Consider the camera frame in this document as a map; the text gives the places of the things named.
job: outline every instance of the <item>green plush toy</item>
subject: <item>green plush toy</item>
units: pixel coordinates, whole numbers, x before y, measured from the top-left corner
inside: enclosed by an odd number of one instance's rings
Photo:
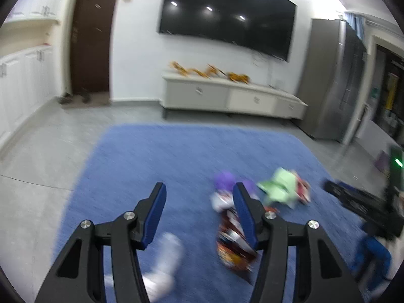
[[[274,201],[294,208],[299,196],[296,192],[298,177],[295,173],[278,168],[271,180],[257,183],[258,188],[263,190],[267,197],[264,201],[266,206],[270,206]]]

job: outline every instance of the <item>stainless steel refrigerator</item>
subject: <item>stainless steel refrigerator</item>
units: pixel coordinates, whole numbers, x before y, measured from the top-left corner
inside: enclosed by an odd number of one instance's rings
[[[297,96],[308,109],[296,124],[309,136],[342,141],[353,115],[366,48],[343,20],[313,19]]]

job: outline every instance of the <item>television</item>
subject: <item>television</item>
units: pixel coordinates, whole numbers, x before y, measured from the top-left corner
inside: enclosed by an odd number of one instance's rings
[[[220,40],[287,61],[295,11],[289,0],[164,0],[159,31]]]

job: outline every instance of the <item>purple plush toy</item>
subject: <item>purple plush toy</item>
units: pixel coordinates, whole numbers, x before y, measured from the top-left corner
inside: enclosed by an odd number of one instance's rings
[[[215,176],[215,191],[227,191],[231,193],[236,184],[236,177],[229,171],[220,172]]]
[[[211,196],[212,207],[216,212],[221,212],[234,207],[233,203],[233,187],[238,182],[236,177],[228,171],[223,171],[215,176],[215,192]],[[243,180],[243,185],[247,189],[250,196],[258,199],[255,195],[255,183],[251,180]]]

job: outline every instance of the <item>electrical outlet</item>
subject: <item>electrical outlet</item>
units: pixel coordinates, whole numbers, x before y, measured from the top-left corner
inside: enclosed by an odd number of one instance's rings
[[[277,89],[283,88],[283,81],[282,81],[282,80],[276,80],[276,82],[275,82],[275,87],[276,87]]]

